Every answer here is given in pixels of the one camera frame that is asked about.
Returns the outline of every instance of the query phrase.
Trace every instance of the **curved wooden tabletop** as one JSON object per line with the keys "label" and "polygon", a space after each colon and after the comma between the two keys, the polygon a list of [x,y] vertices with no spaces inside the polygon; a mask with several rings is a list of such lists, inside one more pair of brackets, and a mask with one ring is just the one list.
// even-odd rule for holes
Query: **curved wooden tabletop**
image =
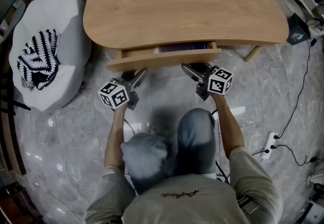
{"label": "curved wooden tabletop", "polygon": [[273,45],[289,31],[276,0],[87,0],[84,28],[94,42],[116,49],[193,41]]}

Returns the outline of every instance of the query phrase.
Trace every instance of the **white power strip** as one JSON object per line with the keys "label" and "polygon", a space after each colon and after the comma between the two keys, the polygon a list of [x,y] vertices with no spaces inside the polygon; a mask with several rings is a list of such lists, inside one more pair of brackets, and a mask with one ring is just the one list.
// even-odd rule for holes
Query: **white power strip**
{"label": "white power strip", "polygon": [[276,133],[274,133],[274,132],[269,132],[268,133],[267,141],[265,142],[263,150],[269,150],[269,153],[263,153],[263,156],[262,156],[263,160],[270,158],[270,154],[272,152],[272,149],[270,147],[272,145],[274,145],[274,143],[275,143],[275,139],[274,139],[275,135],[276,135]]}

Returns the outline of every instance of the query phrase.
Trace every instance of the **gray shirt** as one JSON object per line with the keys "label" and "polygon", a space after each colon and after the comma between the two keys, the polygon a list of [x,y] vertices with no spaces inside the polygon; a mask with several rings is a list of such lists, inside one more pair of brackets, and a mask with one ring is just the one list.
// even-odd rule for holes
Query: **gray shirt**
{"label": "gray shirt", "polygon": [[[169,178],[136,196],[124,174],[106,167],[86,224],[278,223],[282,200],[261,165],[242,147],[230,155],[231,184],[202,175]],[[252,199],[240,208],[238,200]]]}

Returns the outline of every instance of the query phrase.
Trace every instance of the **person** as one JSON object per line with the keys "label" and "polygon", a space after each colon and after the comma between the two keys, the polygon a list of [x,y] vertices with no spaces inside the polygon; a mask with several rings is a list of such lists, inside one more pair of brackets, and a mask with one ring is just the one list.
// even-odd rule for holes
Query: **person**
{"label": "person", "polygon": [[[86,224],[278,223],[279,191],[245,151],[242,132],[225,98],[211,96],[229,159],[230,185],[213,178],[215,120],[209,111],[196,108],[184,115],[174,155],[172,143],[161,136],[139,133],[124,142],[124,105],[114,113],[105,169],[85,213]],[[125,178],[125,165],[137,196]]]}

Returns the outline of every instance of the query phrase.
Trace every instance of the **open drawer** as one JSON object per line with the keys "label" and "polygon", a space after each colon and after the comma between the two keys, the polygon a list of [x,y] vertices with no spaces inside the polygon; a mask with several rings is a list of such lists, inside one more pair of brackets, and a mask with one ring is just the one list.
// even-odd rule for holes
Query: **open drawer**
{"label": "open drawer", "polygon": [[118,50],[116,59],[107,62],[112,71],[208,62],[222,53],[215,42],[182,43],[145,49]]}

